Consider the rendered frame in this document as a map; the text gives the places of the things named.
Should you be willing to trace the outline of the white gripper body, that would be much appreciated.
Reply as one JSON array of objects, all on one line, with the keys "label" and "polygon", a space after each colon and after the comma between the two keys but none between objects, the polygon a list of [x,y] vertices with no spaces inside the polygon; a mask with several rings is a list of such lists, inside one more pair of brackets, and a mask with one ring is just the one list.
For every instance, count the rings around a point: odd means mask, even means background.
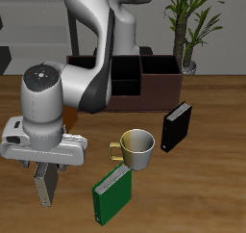
[{"label": "white gripper body", "polygon": [[85,161],[87,139],[80,135],[63,134],[59,145],[50,150],[31,147],[29,137],[5,136],[0,154],[6,159],[36,161],[60,165],[81,166]]}]

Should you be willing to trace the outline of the grey-brown book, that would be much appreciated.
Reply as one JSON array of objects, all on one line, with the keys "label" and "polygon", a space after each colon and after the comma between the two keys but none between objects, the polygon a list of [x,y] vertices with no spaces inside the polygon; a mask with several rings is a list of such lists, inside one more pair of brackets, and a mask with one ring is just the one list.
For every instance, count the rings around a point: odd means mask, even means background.
[{"label": "grey-brown book", "polygon": [[50,163],[38,163],[34,174],[37,194],[42,206],[50,207],[58,183],[57,166]]}]

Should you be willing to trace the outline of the orange-brown book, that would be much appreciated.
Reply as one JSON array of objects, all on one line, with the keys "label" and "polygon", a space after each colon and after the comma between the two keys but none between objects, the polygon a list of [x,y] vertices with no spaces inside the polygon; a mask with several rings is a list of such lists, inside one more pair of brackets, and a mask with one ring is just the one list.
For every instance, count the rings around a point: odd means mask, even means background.
[{"label": "orange-brown book", "polygon": [[61,116],[66,132],[69,133],[78,120],[78,112],[75,108],[64,106]]}]

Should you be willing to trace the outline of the green book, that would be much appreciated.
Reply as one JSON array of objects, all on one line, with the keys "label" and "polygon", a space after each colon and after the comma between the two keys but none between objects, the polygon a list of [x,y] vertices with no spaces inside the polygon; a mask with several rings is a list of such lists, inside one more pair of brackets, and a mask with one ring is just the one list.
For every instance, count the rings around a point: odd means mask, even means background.
[{"label": "green book", "polygon": [[132,198],[132,170],[121,162],[92,188],[95,220],[104,226]]}]

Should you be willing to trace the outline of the black book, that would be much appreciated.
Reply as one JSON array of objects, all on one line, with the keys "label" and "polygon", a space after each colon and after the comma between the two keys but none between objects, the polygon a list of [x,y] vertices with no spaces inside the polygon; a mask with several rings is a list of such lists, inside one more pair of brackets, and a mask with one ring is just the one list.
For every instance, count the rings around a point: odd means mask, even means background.
[{"label": "black book", "polygon": [[186,137],[191,110],[192,106],[183,102],[163,118],[160,148],[166,153]]}]

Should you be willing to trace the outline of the dark brown desk caddy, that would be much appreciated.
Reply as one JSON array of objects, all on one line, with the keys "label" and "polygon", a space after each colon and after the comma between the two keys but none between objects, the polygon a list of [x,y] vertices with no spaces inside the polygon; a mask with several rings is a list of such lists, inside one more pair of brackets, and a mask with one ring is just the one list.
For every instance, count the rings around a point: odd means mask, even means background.
[{"label": "dark brown desk caddy", "polygon": [[113,56],[103,112],[170,112],[179,105],[182,80],[173,55]]}]

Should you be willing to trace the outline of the white and yellow mug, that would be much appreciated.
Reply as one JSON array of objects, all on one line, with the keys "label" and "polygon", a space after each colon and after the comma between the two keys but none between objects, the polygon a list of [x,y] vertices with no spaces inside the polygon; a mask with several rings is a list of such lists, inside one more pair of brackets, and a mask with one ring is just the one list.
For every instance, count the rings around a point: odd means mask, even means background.
[{"label": "white and yellow mug", "polygon": [[[148,166],[154,146],[155,139],[149,132],[132,129],[123,133],[119,142],[109,144],[109,157],[113,161],[124,162],[132,170],[142,170]],[[113,155],[113,147],[120,148],[122,155]]]}]

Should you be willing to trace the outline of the black panel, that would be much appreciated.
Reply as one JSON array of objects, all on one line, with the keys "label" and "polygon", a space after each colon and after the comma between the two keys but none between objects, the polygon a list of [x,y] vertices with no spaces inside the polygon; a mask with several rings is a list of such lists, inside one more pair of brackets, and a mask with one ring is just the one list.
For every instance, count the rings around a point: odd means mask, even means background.
[{"label": "black panel", "polygon": [[0,75],[3,75],[12,60],[9,46],[0,46]]}]

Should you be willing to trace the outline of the green pot plant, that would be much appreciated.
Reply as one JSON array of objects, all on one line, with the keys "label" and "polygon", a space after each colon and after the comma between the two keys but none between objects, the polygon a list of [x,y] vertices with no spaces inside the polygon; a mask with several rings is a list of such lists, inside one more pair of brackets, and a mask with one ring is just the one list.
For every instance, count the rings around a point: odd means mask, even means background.
[{"label": "green pot plant", "polygon": [[204,37],[213,31],[222,29],[216,26],[220,13],[215,15],[208,23],[210,7],[197,13],[197,10],[208,0],[170,0],[171,5],[165,8],[174,16],[169,16],[172,24],[170,29],[175,33],[173,55],[176,57],[184,75],[194,75],[197,64],[191,60],[193,49],[196,45],[204,45]]}]

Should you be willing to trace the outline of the black post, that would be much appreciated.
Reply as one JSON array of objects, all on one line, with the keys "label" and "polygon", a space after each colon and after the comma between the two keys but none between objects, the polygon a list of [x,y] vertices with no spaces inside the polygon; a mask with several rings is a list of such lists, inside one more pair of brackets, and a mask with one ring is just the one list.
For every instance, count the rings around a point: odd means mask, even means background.
[{"label": "black post", "polygon": [[77,33],[77,24],[76,19],[71,13],[67,13],[71,50],[73,56],[79,56],[79,42],[78,42],[78,33]]}]

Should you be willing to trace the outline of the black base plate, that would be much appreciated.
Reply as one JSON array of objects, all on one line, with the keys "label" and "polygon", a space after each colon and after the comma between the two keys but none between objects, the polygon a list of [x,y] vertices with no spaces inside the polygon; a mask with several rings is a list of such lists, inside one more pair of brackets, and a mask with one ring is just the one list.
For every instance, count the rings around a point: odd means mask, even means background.
[{"label": "black base plate", "polygon": [[153,51],[148,46],[140,46],[139,47],[139,54],[140,55],[152,55],[153,54]]}]

